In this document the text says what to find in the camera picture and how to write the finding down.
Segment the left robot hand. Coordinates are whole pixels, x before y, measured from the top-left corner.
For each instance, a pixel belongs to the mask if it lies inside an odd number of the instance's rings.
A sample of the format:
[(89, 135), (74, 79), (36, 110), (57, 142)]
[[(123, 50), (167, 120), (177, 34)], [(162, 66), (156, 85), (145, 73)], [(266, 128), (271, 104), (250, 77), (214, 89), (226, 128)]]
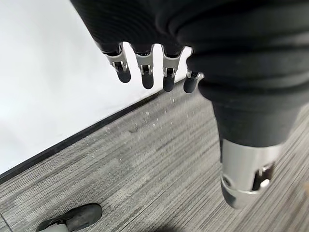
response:
[(184, 91), (198, 88), (217, 121), (221, 189), (233, 208), (271, 182), (282, 144), (309, 101), (306, 0), (74, 0), (72, 5), (121, 82), (131, 79), (131, 45), (142, 84), (154, 84), (153, 46), (163, 52), (163, 89), (173, 90), (180, 57)]

